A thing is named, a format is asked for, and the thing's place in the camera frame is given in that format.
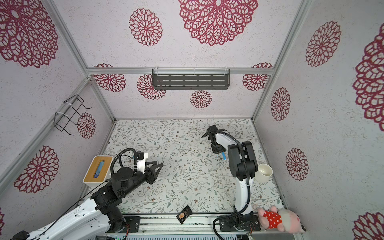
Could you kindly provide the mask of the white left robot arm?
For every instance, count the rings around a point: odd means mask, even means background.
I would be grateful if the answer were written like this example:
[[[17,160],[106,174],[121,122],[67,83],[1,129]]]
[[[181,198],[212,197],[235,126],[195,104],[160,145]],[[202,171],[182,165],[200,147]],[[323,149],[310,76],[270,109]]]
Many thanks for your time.
[[[118,232],[126,227],[126,219],[118,206],[129,193],[143,183],[153,184],[163,164],[146,163],[144,171],[123,167],[112,172],[106,185],[72,211],[56,221],[30,233],[21,231],[14,240],[87,240],[99,234]]]

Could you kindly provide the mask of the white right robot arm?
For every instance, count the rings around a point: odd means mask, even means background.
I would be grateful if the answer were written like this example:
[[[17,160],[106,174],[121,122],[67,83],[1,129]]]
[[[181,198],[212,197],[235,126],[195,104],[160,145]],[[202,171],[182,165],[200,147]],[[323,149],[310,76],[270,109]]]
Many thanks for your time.
[[[224,153],[228,156],[230,172],[236,179],[235,212],[249,214],[252,211],[252,185],[259,169],[252,143],[240,142],[225,129],[218,129],[215,125],[207,128],[202,138],[205,137],[211,142],[214,154]]]

